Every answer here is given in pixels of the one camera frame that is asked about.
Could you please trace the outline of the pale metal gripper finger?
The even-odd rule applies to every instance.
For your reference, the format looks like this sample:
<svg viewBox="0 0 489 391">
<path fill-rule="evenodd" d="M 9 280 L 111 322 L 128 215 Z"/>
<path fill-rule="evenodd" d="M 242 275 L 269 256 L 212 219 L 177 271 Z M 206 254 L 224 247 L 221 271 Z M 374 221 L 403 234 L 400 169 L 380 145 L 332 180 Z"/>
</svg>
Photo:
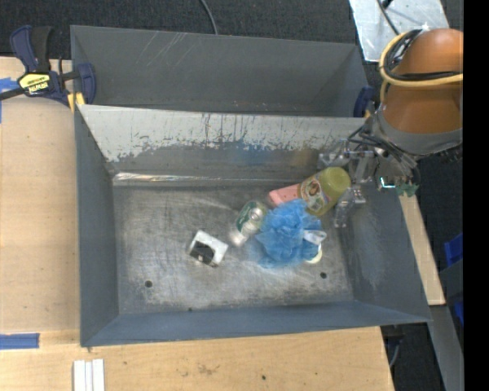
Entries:
<svg viewBox="0 0 489 391">
<path fill-rule="evenodd" d="M 340 196 L 333 212 L 335 228 L 346 227 L 349 218 L 367 203 L 362 187 L 349 187 Z"/>
<path fill-rule="evenodd" d="M 318 155 L 317 170 L 323 170 L 329 167 L 347 169 L 349 163 L 350 142 L 347 139 L 340 139 L 330 149 Z"/>
</svg>

